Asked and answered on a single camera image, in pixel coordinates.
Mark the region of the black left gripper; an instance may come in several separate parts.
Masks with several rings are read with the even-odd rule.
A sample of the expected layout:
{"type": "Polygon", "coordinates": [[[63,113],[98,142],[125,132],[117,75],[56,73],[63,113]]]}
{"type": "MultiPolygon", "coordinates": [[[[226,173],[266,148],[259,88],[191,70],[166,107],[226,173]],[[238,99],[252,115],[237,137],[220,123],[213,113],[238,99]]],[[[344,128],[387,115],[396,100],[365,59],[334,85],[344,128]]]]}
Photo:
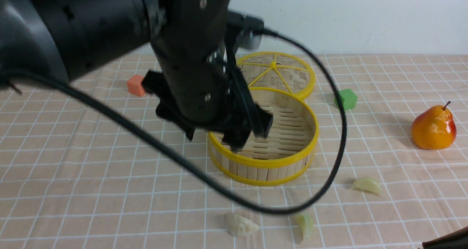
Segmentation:
{"type": "Polygon", "coordinates": [[[233,153],[251,132],[267,138],[273,115],[254,104],[236,66],[230,0],[144,0],[151,47],[162,68],[145,87],[160,99],[156,114],[185,132],[221,132],[233,153]]]}

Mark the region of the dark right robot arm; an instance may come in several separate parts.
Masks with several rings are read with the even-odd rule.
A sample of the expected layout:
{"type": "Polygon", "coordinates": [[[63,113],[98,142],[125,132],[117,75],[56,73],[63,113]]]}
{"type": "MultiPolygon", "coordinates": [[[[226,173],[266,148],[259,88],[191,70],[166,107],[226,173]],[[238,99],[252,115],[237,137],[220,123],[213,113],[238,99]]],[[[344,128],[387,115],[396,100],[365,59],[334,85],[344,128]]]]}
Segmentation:
{"type": "Polygon", "coordinates": [[[467,249],[468,226],[447,235],[422,242],[421,249],[467,249]]]}

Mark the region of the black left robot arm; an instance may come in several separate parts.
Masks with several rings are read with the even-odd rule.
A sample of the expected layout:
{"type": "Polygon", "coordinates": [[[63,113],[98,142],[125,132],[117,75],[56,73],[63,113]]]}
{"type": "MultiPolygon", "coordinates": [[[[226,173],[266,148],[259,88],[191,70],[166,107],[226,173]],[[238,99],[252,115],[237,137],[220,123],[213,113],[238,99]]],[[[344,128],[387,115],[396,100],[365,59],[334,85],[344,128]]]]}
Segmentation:
{"type": "Polygon", "coordinates": [[[241,150],[267,138],[273,117],[254,103],[236,65],[263,21],[229,11],[230,0],[1,0],[1,88],[21,73],[69,83],[145,44],[161,71],[142,81],[156,114],[181,128],[223,134],[241,150]]]}

